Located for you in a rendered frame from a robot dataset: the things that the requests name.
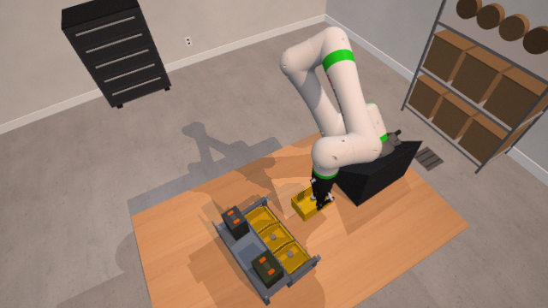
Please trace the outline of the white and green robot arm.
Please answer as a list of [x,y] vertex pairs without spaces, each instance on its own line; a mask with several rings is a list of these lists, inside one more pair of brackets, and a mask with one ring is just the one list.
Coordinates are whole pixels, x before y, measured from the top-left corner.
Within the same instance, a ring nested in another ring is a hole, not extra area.
[[[315,73],[321,64],[341,113],[332,106]],[[340,167],[370,163],[391,154],[394,146],[402,143],[396,136],[402,131],[387,133],[378,106],[365,103],[348,36],[341,28],[327,27],[288,48],[279,65],[307,104],[323,137],[311,150],[311,183],[329,187],[336,182]]]

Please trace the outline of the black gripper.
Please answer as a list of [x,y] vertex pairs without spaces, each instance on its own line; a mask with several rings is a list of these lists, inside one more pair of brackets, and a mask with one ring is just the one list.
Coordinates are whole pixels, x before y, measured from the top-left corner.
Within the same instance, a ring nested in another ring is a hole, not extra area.
[[[316,198],[316,206],[318,206],[317,210],[321,210],[323,208],[323,206],[325,206],[327,203],[330,203],[332,200],[335,199],[334,197],[331,196],[331,189],[332,189],[333,185],[330,186],[330,187],[320,187],[317,184],[315,184],[314,182],[311,183],[311,184],[312,184],[313,196]],[[322,196],[322,198],[321,198],[321,196]],[[326,196],[328,196],[328,197],[325,200]]]

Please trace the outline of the yellow open-front bin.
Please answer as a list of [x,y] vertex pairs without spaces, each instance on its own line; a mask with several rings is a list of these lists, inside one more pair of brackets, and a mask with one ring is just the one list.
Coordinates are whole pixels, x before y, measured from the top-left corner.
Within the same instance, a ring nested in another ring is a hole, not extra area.
[[[275,240],[271,240],[271,237],[270,237],[271,234],[276,235]],[[272,250],[273,254],[280,251],[287,244],[294,242],[292,236],[289,234],[289,232],[284,228],[284,226],[281,223],[271,225],[265,231],[260,233],[259,236]]]
[[254,229],[258,231],[258,234],[263,232],[271,225],[278,224],[277,219],[266,206],[256,208],[255,210],[245,215],[245,217],[253,225]]
[[[311,185],[291,198],[291,206],[304,222],[319,213],[319,211],[317,211],[318,206],[316,206],[316,200],[311,200],[312,194],[313,190]],[[301,208],[298,204],[301,205]]]
[[[289,258],[287,252],[292,251],[294,256]],[[284,248],[274,254],[278,259],[282,261],[283,267],[292,275],[297,271],[306,261],[310,259],[307,253],[302,249],[297,241],[287,244]],[[306,261],[305,261],[306,260]]]

